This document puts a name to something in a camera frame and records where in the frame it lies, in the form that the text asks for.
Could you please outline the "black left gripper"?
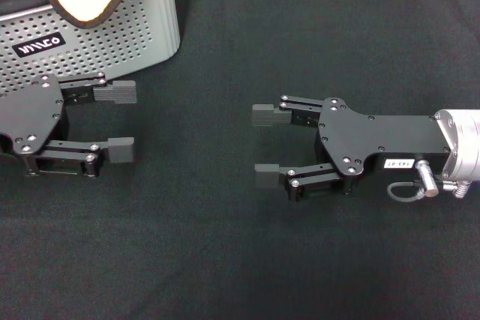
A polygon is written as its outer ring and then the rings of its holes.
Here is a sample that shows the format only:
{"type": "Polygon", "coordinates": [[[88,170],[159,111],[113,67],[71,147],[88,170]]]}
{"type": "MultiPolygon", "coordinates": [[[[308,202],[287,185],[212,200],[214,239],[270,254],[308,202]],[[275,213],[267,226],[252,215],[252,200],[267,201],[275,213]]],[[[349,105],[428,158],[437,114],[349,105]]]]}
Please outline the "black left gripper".
{"type": "Polygon", "coordinates": [[[66,107],[99,101],[135,104],[133,80],[108,80],[103,72],[36,76],[18,89],[0,92],[0,156],[18,160],[29,176],[97,177],[105,162],[132,163],[134,138],[68,141],[66,107]]]}

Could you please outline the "dark grey cloth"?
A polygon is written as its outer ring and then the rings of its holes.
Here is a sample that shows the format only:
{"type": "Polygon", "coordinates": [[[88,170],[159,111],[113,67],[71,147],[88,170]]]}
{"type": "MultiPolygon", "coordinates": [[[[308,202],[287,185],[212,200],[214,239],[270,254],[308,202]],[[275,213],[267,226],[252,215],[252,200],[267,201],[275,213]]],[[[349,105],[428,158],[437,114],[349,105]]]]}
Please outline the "dark grey cloth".
{"type": "Polygon", "coordinates": [[[0,16],[48,5],[49,0],[0,0],[0,16]]]}

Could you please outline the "black tablecloth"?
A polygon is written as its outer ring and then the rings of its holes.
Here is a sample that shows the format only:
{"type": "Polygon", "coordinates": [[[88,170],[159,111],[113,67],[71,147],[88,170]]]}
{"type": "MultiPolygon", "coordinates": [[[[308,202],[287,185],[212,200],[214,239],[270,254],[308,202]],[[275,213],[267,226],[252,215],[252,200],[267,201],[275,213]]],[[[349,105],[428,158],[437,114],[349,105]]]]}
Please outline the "black tablecloth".
{"type": "Polygon", "coordinates": [[[254,165],[315,161],[315,131],[255,127],[282,94],[361,113],[480,108],[480,0],[175,0],[181,47],[134,105],[68,109],[132,136],[98,178],[0,165],[0,320],[480,320],[480,188],[412,204],[381,172],[291,202],[254,165]]]}

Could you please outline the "grey perforated storage box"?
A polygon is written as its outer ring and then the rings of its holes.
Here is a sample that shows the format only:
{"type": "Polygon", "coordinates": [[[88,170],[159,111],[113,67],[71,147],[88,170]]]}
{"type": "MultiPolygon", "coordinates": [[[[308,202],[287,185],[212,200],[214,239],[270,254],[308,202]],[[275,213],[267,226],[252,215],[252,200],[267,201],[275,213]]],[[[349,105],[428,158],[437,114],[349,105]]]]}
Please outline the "grey perforated storage box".
{"type": "Polygon", "coordinates": [[[51,4],[0,16],[0,92],[44,74],[114,79],[167,60],[179,44],[175,0],[122,0],[93,28],[71,25],[51,4]]]}

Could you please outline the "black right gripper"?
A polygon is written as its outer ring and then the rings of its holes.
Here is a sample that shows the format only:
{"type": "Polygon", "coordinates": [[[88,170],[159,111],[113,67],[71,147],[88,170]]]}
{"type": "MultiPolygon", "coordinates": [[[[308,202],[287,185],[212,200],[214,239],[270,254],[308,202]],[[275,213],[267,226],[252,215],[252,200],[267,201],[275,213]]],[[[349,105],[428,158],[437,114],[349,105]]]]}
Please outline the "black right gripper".
{"type": "Polygon", "coordinates": [[[279,104],[254,104],[252,125],[292,124],[316,129],[317,163],[312,166],[254,166],[256,188],[282,186],[291,202],[332,189],[350,193],[362,178],[379,171],[414,172],[418,179],[388,185],[438,193],[450,147],[428,115],[365,115],[338,97],[314,100],[281,95],[279,104]]]}

